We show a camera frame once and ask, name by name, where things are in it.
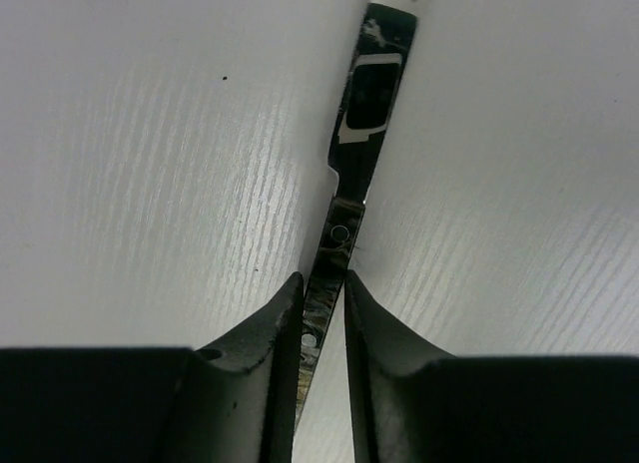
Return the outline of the steak knife dark handle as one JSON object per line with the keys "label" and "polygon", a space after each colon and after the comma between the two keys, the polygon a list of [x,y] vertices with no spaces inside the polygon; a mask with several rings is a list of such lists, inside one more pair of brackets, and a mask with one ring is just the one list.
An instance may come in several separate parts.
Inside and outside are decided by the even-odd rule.
{"label": "steak knife dark handle", "polygon": [[304,411],[365,212],[365,199],[417,28],[415,15],[370,3],[359,29],[327,156],[337,187],[305,291],[296,414]]}

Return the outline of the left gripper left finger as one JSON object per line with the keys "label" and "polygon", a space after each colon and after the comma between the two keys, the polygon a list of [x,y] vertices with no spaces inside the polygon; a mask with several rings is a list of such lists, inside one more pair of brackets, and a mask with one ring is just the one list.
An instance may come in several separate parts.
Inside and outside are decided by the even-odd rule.
{"label": "left gripper left finger", "polygon": [[303,278],[189,347],[5,348],[5,462],[288,462]]}

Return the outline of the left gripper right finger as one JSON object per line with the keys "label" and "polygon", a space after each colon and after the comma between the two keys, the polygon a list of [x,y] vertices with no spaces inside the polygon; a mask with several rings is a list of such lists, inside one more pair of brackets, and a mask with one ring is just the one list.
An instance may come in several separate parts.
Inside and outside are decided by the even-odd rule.
{"label": "left gripper right finger", "polygon": [[634,356],[455,356],[344,282],[359,462],[634,462]]}

